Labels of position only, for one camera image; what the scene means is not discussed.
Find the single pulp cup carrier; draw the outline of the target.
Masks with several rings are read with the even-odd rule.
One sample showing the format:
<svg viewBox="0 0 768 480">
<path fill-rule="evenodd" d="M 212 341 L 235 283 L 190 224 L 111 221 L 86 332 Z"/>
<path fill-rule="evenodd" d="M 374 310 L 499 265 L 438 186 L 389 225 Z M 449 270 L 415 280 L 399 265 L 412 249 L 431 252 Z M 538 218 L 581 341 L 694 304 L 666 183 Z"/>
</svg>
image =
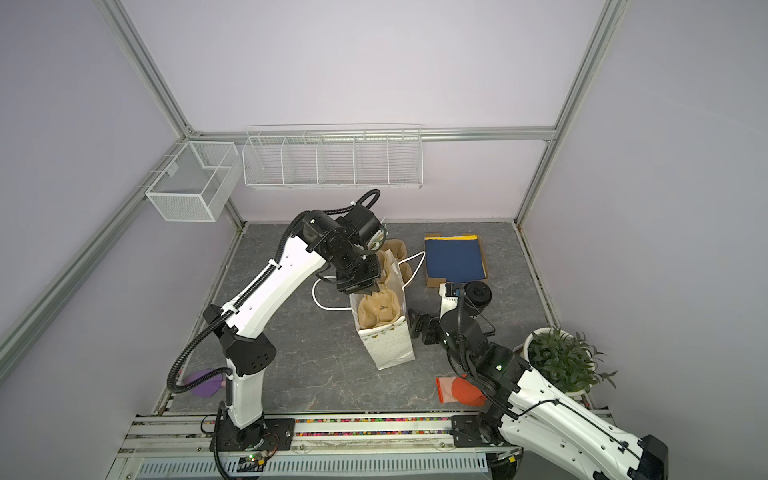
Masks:
<svg viewBox="0 0 768 480">
<path fill-rule="evenodd" d="M 362 329 L 373 329 L 395 322 L 401 317 L 396 293 L 388 288 L 364 295 L 358 304 L 358 322 Z"/>
</svg>

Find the white cartoon gift bag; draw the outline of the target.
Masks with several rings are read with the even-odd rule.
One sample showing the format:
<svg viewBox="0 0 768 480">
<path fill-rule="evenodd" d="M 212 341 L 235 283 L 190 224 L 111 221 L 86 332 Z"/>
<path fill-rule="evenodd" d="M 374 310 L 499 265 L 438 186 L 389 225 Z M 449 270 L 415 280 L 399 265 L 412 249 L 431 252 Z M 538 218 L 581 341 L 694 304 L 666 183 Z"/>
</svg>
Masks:
<svg viewBox="0 0 768 480">
<path fill-rule="evenodd" d="M 325 311 L 349 311 L 363 346 L 378 370 L 415 360 L 407 317 L 406 289 L 425 260 L 425 252 L 398 260 L 391 250 L 378 253 L 380 276 L 370 293 L 349 295 L 348 307 L 322 305 L 316 295 L 321 280 L 312 285 L 317 307 Z"/>
</svg>

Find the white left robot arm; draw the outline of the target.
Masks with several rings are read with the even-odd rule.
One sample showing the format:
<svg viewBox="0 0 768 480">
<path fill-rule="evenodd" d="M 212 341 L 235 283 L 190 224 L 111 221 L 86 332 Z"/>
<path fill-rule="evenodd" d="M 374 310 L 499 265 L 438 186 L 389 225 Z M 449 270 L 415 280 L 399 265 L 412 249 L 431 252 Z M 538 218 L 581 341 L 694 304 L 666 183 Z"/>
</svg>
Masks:
<svg viewBox="0 0 768 480">
<path fill-rule="evenodd" d="M 283 232 L 277 251 L 265 268 L 235 297 L 204 312 L 206 327 L 184 347 L 172 364 L 166 388 L 179 394 L 205 381 L 224 377 L 226 400 L 216 426 L 233 429 L 236 447 L 260 446 L 267 435 L 262 392 L 265 370 L 276 355 L 264 330 L 277 310 L 310 276 L 324 281 L 323 271 L 335 270 L 330 284 L 342 294 L 372 289 L 380 267 L 372 239 L 382 224 L 363 201 L 335 210 L 299 213 Z M 210 334 L 219 339 L 226 364 L 188 383 L 180 372 L 194 349 Z"/>
</svg>

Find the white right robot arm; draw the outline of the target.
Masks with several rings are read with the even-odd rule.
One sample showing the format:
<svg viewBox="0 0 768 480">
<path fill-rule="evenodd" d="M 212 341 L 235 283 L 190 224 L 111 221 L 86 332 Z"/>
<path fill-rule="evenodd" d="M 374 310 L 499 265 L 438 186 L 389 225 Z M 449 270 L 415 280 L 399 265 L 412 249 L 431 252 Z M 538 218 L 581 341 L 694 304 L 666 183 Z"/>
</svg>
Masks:
<svg viewBox="0 0 768 480">
<path fill-rule="evenodd" d="M 482 445 L 533 452 L 579 479 L 666 479 L 669 449 L 613 426 L 561 392 L 522 356 L 492 342 L 464 289 L 440 296 L 439 343 L 458 377 L 478 388 Z"/>
</svg>

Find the stacked pulp cup carriers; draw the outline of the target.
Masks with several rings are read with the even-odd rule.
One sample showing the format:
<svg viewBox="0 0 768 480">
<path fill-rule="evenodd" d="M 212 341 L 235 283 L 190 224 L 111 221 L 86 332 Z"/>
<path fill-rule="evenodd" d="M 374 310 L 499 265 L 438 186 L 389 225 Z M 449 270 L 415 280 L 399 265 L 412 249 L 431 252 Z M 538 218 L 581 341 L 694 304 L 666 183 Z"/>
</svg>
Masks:
<svg viewBox="0 0 768 480">
<path fill-rule="evenodd" d="M 406 244 L 400 239 L 386 240 L 382 245 L 382 251 L 390 251 L 399 262 L 399 268 L 404 283 L 413 277 L 413 269 L 406 261 L 408 250 Z"/>
</svg>

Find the red rubber glove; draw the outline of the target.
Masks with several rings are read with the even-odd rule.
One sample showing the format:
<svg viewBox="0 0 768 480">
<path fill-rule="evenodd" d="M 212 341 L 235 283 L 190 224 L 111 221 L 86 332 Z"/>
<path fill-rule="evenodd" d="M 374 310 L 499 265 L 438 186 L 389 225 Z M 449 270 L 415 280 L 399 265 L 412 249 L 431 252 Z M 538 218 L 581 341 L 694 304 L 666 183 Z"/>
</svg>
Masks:
<svg viewBox="0 0 768 480">
<path fill-rule="evenodd" d="M 486 397 L 480 389 L 461 377 L 437 377 L 435 379 L 441 404 L 460 403 L 470 407 L 482 407 Z"/>
</svg>

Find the potted green plant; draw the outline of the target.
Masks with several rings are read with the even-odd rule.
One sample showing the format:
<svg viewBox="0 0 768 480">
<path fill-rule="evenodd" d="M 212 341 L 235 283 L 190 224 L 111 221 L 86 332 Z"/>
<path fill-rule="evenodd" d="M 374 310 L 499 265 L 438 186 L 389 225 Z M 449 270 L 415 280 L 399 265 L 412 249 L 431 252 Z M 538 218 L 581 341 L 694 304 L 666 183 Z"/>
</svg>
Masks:
<svg viewBox="0 0 768 480">
<path fill-rule="evenodd" d="M 616 387 L 613 377 L 617 372 L 598 370 L 604 353 L 580 332 L 537 329 L 526 338 L 522 355 L 548 382 L 570 397 L 582 397 L 602 383 Z"/>
</svg>

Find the purple pink spatula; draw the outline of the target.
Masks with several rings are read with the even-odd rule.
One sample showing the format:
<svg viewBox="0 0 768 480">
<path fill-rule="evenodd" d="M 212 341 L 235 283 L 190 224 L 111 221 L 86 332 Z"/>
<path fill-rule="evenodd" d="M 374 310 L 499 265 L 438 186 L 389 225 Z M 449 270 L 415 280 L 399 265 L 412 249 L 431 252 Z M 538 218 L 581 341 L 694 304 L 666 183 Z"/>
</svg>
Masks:
<svg viewBox="0 0 768 480">
<path fill-rule="evenodd" d="M 208 373 L 211 373 L 212 369 L 203 369 L 191 372 L 189 375 L 186 375 L 183 378 L 183 383 L 188 384 L 192 383 L 203 376 L 207 375 Z M 202 398 L 210 398 L 215 393 L 220 391 L 226 384 L 226 377 L 223 374 L 218 374 L 216 376 L 207 378 L 204 382 L 201 382 L 194 388 L 189 390 L 189 393 Z"/>
</svg>

